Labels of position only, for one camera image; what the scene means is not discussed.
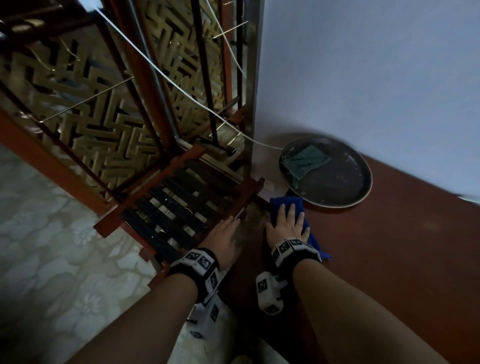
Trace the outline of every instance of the wall socket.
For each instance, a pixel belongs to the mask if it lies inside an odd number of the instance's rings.
[[[265,180],[264,189],[268,192],[275,192],[275,184],[272,181]]]

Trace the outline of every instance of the white cable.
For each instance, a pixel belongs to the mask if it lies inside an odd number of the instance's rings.
[[[235,55],[233,54],[232,48],[230,48],[230,42],[228,41],[227,37],[225,36],[225,32],[223,31],[222,26],[220,25],[220,22],[219,22],[218,19],[216,18],[215,11],[212,9],[212,6],[210,5],[210,1],[209,1],[209,0],[206,0],[206,1],[207,1],[208,8],[210,9],[210,12],[211,12],[212,15],[213,15],[213,18],[215,19],[216,24],[218,25],[218,28],[220,28],[220,32],[222,32],[223,39],[225,39],[225,43],[227,44],[227,47],[228,47],[228,49],[230,50],[230,53],[231,53],[231,55],[232,55],[233,60],[234,60],[235,63],[237,64],[237,67],[238,67],[238,69],[240,70],[240,72],[243,74],[243,77],[247,78],[247,75],[245,74],[245,72],[243,71],[243,69],[240,67],[237,59],[235,58]],[[237,42],[237,47],[242,47],[242,44],[239,44],[239,43]]]
[[[172,85],[174,85],[180,92],[182,92],[186,97],[188,97],[190,100],[192,100],[195,104],[197,104],[198,106],[200,106],[201,108],[204,108],[205,110],[211,112],[212,114],[214,114],[216,117],[218,117],[219,119],[223,120],[225,122],[225,124],[227,124],[230,128],[234,129],[236,132],[238,132],[238,129],[233,126],[232,124],[230,124],[226,119],[224,119],[223,117],[221,117],[220,115],[218,115],[215,111],[213,110],[210,110],[207,106],[204,106],[202,105],[200,102],[198,102],[197,100],[195,100],[193,97],[191,97],[188,93],[186,93],[184,90],[182,90],[180,88],[180,86],[178,86],[175,82],[173,82],[172,80],[170,80],[166,74],[164,74],[146,55],[144,55],[142,53],[141,50],[138,49],[138,47],[136,45],[133,44],[133,42],[127,38],[127,36],[125,34],[122,33],[122,31],[120,29],[117,28],[117,26],[110,20],[108,19],[108,17],[103,14],[100,9],[95,9],[105,20],[107,23],[109,23],[113,29],[115,29],[118,34],[120,34],[123,39],[125,39],[138,53],[140,53],[142,55],[143,58],[145,58],[145,60],[150,63],[152,65],[153,68],[155,68],[157,70],[158,73],[160,73],[163,77],[165,77],[165,79],[167,79]],[[279,150],[283,150],[283,148],[279,148],[277,146],[269,146],[268,144],[264,144],[264,143],[260,143],[260,142],[257,142],[256,140],[253,140],[252,138],[250,138],[249,136],[245,135],[244,133],[241,133],[245,138],[247,138],[248,140],[251,140],[252,142],[260,145],[260,146],[266,146],[266,147],[269,147],[269,148],[272,148],[272,149],[279,149]]]

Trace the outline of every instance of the wrist tracker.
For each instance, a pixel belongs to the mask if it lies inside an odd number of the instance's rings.
[[[320,253],[309,244],[297,238],[282,239],[272,249],[272,258],[278,269],[278,277],[292,280],[293,268],[303,259],[322,262]]]
[[[210,249],[191,249],[171,264],[168,275],[181,273],[190,277],[198,289],[195,303],[205,304],[213,296],[220,282],[218,267],[218,260]]]

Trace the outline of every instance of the black slat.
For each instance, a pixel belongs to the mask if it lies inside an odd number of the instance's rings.
[[[175,214],[176,217],[182,219],[186,225],[190,226],[194,232],[202,235],[208,226],[206,226],[198,217],[192,214],[189,210],[180,205],[171,196],[167,195],[161,188],[154,188],[148,192],[162,205]]]
[[[175,175],[180,179],[183,186],[185,186],[185,184],[188,184],[196,191],[198,191],[199,194],[206,195],[207,199],[209,201],[212,201],[221,210],[226,210],[230,206],[229,201],[224,199],[222,196],[217,195],[212,190],[209,190],[206,184],[203,184],[199,179],[193,177],[190,173],[178,169],[175,171]]]
[[[135,201],[135,204],[182,247],[190,249],[195,246],[195,239],[183,231],[182,228],[178,227],[167,215],[156,208],[150,201],[147,201],[144,198],[139,198]]]
[[[152,246],[152,248],[164,256],[167,262],[173,263],[180,258],[180,253],[165,240],[161,239],[158,234],[136,214],[135,211],[128,208],[122,213],[122,216],[125,221]]]
[[[185,190],[182,186],[176,183],[170,177],[164,178],[162,180],[164,186],[166,186],[170,191],[180,197],[183,201],[190,206],[190,209],[197,211],[200,215],[205,216],[206,218],[217,219],[220,214],[213,210],[211,207],[205,204],[205,201],[202,201],[201,198],[196,198],[190,192]]]
[[[198,174],[205,182],[210,183],[219,189],[222,194],[234,197],[240,194],[239,190],[221,181],[219,178],[205,170],[197,161],[189,159],[185,161],[185,165]]]

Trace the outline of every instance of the wall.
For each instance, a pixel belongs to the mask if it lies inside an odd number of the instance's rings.
[[[453,193],[480,196],[478,1],[265,0],[263,16],[257,140],[284,146],[330,133]],[[285,191],[278,154],[255,146],[252,169],[276,195]]]

